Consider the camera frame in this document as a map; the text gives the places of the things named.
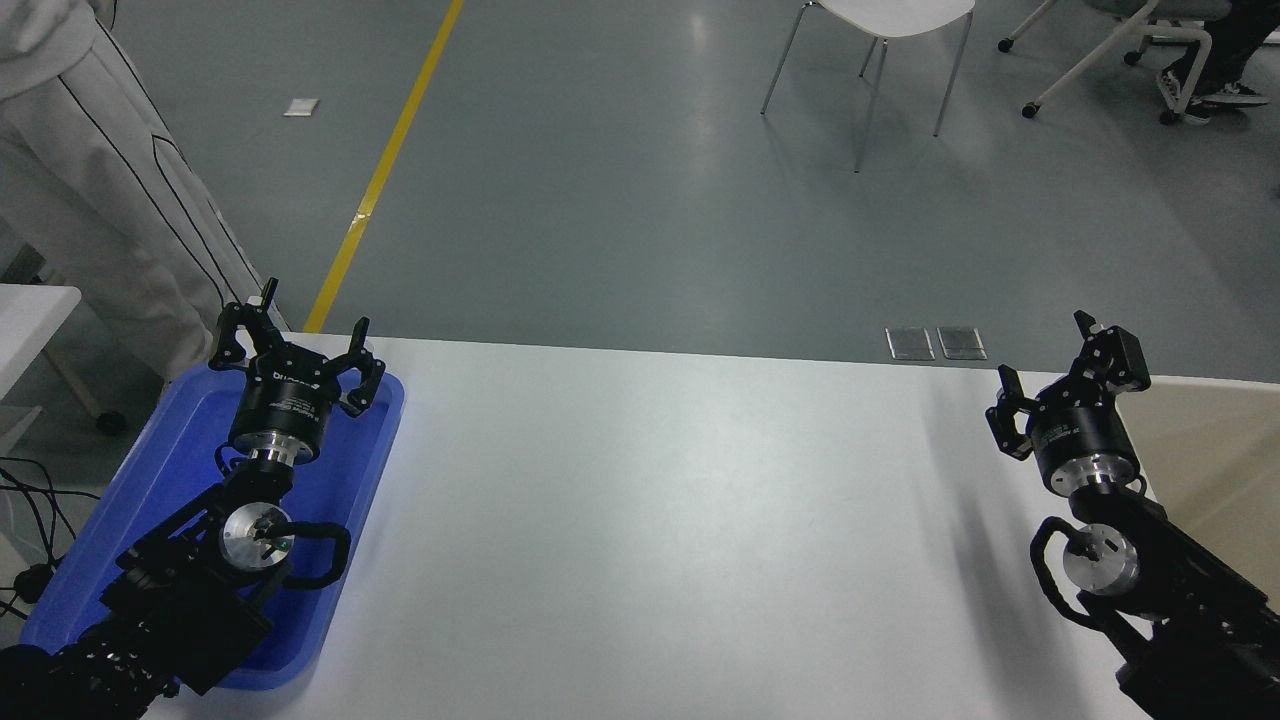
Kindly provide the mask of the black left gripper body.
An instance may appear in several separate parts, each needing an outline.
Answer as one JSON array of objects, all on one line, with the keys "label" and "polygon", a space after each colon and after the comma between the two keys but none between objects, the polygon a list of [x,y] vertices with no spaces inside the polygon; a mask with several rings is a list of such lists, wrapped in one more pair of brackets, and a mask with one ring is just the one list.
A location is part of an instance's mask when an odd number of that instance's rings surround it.
[{"label": "black left gripper body", "polygon": [[340,386],[324,369],[328,359],[311,350],[275,350],[250,360],[246,387],[230,427],[230,442],[248,451],[252,438],[275,432],[308,451],[323,448]]}]

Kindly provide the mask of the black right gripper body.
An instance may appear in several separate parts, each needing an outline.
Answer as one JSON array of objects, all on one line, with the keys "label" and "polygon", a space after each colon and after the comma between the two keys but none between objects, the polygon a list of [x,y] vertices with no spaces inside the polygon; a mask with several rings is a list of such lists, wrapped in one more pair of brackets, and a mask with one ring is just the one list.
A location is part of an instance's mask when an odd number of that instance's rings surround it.
[{"label": "black right gripper body", "polygon": [[1117,457],[1128,473],[1139,460],[1112,395],[1046,389],[1033,401],[1028,437],[1042,474],[1052,474],[1083,457]]}]

